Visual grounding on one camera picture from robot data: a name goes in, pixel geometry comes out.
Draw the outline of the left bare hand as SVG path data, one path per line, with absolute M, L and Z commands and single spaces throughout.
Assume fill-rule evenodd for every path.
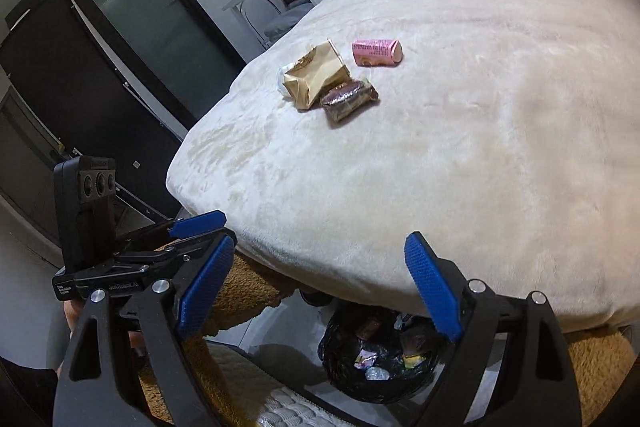
M 81 316 L 82 309 L 84 309 L 84 304 L 81 301 L 67 300 L 63 303 L 65 320 L 68 328 L 70 329 L 70 335 L 73 335 L 73 332 L 76 329 L 76 325 L 78 323 L 79 317 Z M 129 332 L 128 336 L 131 347 L 136 350 L 145 349 L 145 342 L 141 333 Z

